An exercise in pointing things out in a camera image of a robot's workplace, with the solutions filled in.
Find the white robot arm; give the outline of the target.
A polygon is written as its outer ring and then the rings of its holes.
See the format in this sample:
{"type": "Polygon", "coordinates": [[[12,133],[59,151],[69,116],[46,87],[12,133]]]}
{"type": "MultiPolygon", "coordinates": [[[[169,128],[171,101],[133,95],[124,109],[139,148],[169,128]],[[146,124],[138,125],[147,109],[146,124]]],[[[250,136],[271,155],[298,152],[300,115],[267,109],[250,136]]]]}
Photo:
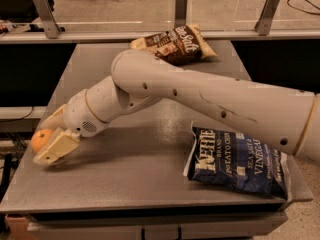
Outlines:
{"type": "Polygon", "coordinates": [[[313,92],[175,67],[139,50],[113,60],[110,75],[73,96],[41,124],[51,129],[34,162],[48,165],[120,116],[166,98],[286,154],[320,160],[320,96],[313,92]]]}

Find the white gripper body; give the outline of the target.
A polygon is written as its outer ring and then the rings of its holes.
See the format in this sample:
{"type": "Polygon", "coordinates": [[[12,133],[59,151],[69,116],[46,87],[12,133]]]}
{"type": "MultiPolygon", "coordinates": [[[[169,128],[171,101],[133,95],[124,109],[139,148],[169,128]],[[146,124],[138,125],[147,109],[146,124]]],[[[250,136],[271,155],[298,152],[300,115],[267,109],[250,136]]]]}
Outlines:
{"type": "Polygon", "coordinates": [[[105,130],[107,124],[90,111],[86,94],[87,90],[84,89],[68,101],[63,110],[63,122],[68,129],[83,137],[93,137],[105,130]]]}

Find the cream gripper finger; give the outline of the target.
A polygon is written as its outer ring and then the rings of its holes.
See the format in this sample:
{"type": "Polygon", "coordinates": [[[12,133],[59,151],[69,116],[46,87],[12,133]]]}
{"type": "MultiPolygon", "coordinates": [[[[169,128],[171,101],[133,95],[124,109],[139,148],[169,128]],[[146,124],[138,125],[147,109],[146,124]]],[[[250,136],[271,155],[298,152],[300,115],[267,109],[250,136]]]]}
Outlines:
{"type": "Polygon", "coordinates": [[[63,119],[65,108],[66,108],[65,104],[60,106],[52,115],[50,115],[40,124],[41,128],[42,129],[56,129],[56,128],[65,129],[66,126],[63,119]]]}
{"type": "Polygon", "coordinates": [[[70,129],[57,128],[47,144],[38,152],[34,151],[33,162],[38,165],[49,165],[75,150],[80,143],[80,135],[70,129]]]}

